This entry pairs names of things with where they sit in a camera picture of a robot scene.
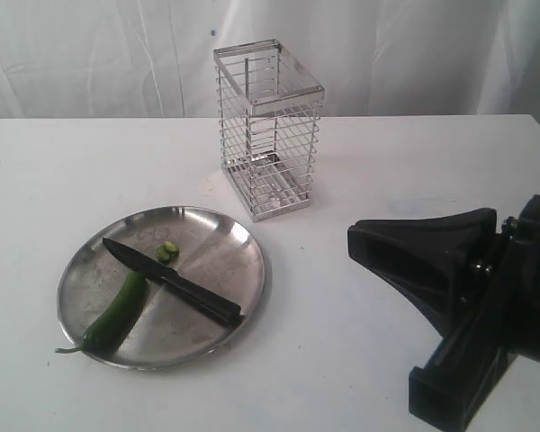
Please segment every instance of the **knife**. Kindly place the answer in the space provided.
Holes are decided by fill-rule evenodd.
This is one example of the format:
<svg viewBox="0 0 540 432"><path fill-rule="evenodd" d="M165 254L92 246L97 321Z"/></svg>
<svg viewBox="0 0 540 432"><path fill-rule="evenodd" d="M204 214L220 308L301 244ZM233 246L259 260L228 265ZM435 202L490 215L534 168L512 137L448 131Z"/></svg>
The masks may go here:
<svg viewBox="0 0 540 432"><path fill-rule="evenodd" d="M136 249L109 238L103 238L102 242L108 252L129 269L152 281L164 283L170 292L204 315L224 326L236 326L242 321L240 305L234 301L183 278L174 268L161 265Z"/></svg>

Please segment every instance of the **white tabletop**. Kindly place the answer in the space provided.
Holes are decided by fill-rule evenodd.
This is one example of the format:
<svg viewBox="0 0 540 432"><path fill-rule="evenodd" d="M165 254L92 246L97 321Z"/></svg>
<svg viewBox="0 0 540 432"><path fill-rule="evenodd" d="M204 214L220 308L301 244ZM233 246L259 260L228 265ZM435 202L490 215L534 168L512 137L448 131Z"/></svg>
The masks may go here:
<svg viewBox="0 0 540 432"><path fill-rule="evenodd" d="M0 121L0 431L431 431L408 374L439 342L418 311L347 256L360 219L540 194L529 116L326 118L310 208L251 223L219 169L217 122ZM56 292L85 240L123 216L191 204L243 222L271 296L219 353L166 372L56 355ZM540 430L540 364L519 358L469 430Z"/></svg>

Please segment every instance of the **wire basket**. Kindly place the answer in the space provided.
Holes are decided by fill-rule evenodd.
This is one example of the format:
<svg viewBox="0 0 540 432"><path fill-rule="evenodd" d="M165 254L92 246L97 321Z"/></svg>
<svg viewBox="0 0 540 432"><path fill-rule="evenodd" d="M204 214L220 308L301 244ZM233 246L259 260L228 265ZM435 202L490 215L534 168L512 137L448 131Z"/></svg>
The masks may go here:
<svg viewBox="0 0 540 432"><path fill-rule="evenodd" d="M221 165L253 221L311 201L324 87L278 41L215 49Z"/></svg>

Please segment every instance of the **white curtain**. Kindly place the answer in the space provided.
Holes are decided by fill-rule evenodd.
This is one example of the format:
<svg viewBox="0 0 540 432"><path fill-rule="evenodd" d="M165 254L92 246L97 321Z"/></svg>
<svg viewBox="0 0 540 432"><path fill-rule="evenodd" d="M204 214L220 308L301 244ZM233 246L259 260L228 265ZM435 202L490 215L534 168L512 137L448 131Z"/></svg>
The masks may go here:
<svg viewBox="0 0 540 432"><path fill-rule="evenodd" d="M212 50L271 38L325 115L540 122L540 0L0 0L0 117L216 116Z"/></svg>

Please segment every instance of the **stainless steel plate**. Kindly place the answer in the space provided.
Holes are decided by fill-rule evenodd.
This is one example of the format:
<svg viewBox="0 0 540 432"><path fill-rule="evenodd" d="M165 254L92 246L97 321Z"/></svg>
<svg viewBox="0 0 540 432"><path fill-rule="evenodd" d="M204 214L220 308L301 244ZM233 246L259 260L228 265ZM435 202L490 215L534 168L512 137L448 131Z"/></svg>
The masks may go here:
<svg viewBox="0 0 540 432"><path fill-rule="evenodd" d="M232 218L195 207L143 211L118 220L88 240L62 275L58 318L75 344L108 307L129 272L104 248L103 237L150 257L165 240L174 241L180 257L173 267L180 275L238 303L245 316L238 328L224 328L152 283L146 307L121 347L107 357L90 355L108 365L158 369L207 354L247 323L264 290L260 247Z"/></svg>

